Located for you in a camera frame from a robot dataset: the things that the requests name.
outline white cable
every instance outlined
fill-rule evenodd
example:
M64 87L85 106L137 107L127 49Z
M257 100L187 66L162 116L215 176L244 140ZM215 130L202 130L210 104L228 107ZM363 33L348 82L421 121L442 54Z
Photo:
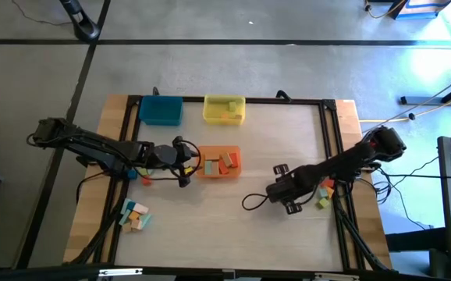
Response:
M384 122L379 123L378 125L372 127L371 129L367 129L367 130L363 131L363 133L366 133L366 132L368 132L369 130L373 130L374 128L378 128L378 127L380 127L381 125L387 123L388 121L390 121L390 120L392 120L392 119L395 119L395 118L397 118L397 117L399 117L399 116L403 116L404 114L410 112L411 110L417 108L418 106L422 106L422 105L428 103L429 101L433 100L435 97L437 97L438 95L442 94L444 91L446 91L446 90L449 89L450 87L451 87L451 84L448 85L447 87L445 87L444 89L442 89L439 93L437 93L437 94L435 94L434 96L432 96L431 98L429 98L428 100L426 100L426 101L420 103L419 105L415 105L415 106L413 106L412 108L409 108L409 109L407 109L406 111L401 112L401 113L397 114L396 116L393 116L392 118L389 118L389 119L385 120Z

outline concrete floor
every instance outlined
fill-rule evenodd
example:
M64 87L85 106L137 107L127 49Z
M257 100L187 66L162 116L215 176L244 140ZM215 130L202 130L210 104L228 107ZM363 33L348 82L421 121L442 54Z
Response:
M34 18L68 20L59 2L16 1ZM101 0L83 0L82 5L98 18ZM387 5L374 9L386 10ZM292 0L289 5L274 0L120 0L111 3L101 38L451 40L446 26L451 15L443 17L373 20L362 11L360 0ZM0 38L74 36L69 25L54 27L24 19L8 0L0 2ZM86 52L84 45L0 45L0 174L5 177L0 186L0 266L15 260L50 155L26 146L24 137L40 118L64 116ZM450 47L98 46L75 123L95 130L108 94L149 94L153 86L168 95L273 97L283 89L294 98L354 99L362 119L386 119L404 110L397 104L400 96L433 95L450 82ZM369 126L363 123L363 129ZM451 108L390 126L398 130L408 150L385 170L408 173L435 157L438 136L451 136ZM435 175L438 170L432 163L421 173ZM74 156L66 154L32 266L60 264L83 171ZM399 189L412 219L443 225L438 181L408 179ZM386 233L417 229L405 219L395 192L380 211ZM394 266L405 272L421 274L425 261L421 254L392 255Z

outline wooden table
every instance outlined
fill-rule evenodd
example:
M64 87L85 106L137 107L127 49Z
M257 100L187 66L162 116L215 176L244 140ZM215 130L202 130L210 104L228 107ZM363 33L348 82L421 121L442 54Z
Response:
M108 97L98 126L99 134L113 139L119 139L127 98L128 96L125 95L110 95ZM336 105L343 147L344 149L348 149L361 139L357 110L353 101L338 100L336 101ZM137 109L134 108L130 116L129 128L126 132L127 139L130 139L130 136L132 136L136 117ZM328 128L332 129L331 119L327 118L327 120ZM333 151L336 151L335 137L330 134L330 139ZM89 167L86 176L99 172L98 167ZM364 178L371 181L369 175L364 175ZM108 192L108 183L108 177L99 176L95 180L88 181L83 185L80 201L76 208L75 218L69 234L69 241L63 258L64 261L70 261L75 258L98 230ZM383 232L375 192L369 186L357 181L353 189L353 202L361 236L367 242L370 249L378 256L380 261L391 268L389 250ZM106 236L101 261L108 260L111 237L112 228ZM356 268L357 263L353 250L353 242L348 233L346 234L346 244L349 248L350 264L353 268Z

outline plastic container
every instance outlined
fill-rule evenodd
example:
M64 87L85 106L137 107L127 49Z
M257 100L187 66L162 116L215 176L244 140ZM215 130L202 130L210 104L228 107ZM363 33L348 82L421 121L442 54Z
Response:
M246 100L243 96L204 96L203 118L213 125L241 125L246 114Z
M237 178L241 174L241 150L240 147L236 145L231 146L200 146L197 149L200 150L201 153L201 161L199 163L200 169L196 171L197 177L200 178ZM204 174L204 162L206 161L207 154L224 154L224 153L236 153L236 158L238 161L237 168L228 168L229 173L225 175L205 175Z
M147 125L178 126L182 113L182 97L145 96L140 104L139 119Z

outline blue bin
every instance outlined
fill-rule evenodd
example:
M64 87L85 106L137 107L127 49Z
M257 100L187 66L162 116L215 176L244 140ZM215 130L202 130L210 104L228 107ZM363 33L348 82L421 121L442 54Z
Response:
M146 96L140 104L139 119L147 125L178 126L182 113L182 97Z

